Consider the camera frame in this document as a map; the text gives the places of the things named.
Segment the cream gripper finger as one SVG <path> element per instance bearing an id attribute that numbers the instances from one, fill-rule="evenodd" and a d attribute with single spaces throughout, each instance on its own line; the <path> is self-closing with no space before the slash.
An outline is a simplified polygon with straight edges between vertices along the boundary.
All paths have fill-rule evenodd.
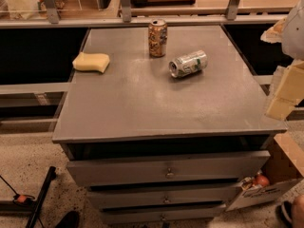
<path id="1" fill-rule="evenodd" d="M 270 85 L 265 115 L 285 120 L 304 99 L 304 61 L 294 60 L 289 66 L 278 66 Z"/>
<path id="2" fill-rule="evenodd" d="M 260 40 L 270 44 L 280 43 L 282 41 L 282 31 L 284 29 L 285 22 L 285 18 L 277 21 L 272 27 L 262 33 Z"/>

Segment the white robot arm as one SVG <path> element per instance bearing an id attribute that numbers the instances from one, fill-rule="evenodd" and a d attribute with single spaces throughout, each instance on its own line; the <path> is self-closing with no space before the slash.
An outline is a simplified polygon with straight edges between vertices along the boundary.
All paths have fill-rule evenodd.
<path id="1" fill-rule="evenodd" d="M 268 117 L 285 120 L 304 99 L 304 0 L 299 0 L 286 18 L 265 30 L 260 40 L 280 43 L 282 52 L 293 59 L 282 70 L 280 79 L 274 75 L 276 87 L 265 112 Z"/>

